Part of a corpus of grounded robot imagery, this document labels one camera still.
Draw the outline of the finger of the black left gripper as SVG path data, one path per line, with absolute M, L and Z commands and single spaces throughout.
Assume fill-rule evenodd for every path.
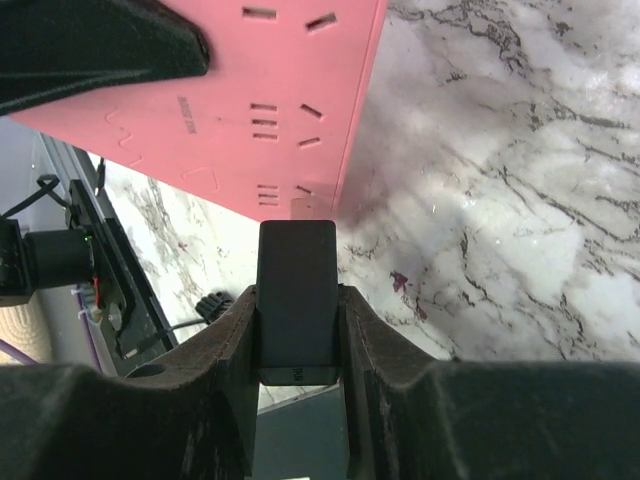
M 201 30 L 160 1 L 4 1 L 1 113 L 98 88 L 204 75 Z

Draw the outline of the pink power strip socket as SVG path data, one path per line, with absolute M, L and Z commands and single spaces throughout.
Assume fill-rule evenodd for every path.
M 382 1 L 174 1 L 212 48 L 203 76 L 28 109 L 35 130 L 252 219 L 332 218 Z

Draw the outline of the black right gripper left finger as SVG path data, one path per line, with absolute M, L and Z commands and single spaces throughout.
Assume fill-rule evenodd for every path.
M 82 365 L 3 367 L 5 479 L 242 479 L 259 381 L 255 291 L 125 378 Z

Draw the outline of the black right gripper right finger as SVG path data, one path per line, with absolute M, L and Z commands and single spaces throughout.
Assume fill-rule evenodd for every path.
M 339 290 L 351 479 L 635 479 L 639 367 L 438 360 Z

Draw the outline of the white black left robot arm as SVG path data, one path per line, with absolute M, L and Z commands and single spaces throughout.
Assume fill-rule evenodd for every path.
M 210 55 L 196 25 L 158 1 L 5 1 L 1 5 L 1 111 L 5 115 L 94 90 L 204 75 Z M 122 323 L 107 339 L 118 366 L 175 345 L 164 314 L 117 223 L 100 219 L 78 181 L 62 201 L 63 230 L 21 233 L 1 217 L 1 303 L 93 284 Z

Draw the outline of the black adapter with cord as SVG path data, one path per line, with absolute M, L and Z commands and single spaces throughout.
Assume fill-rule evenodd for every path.
M 260 225 L 256 366 L 266 386 L 328 386 L 340 374 L 336 225 Z

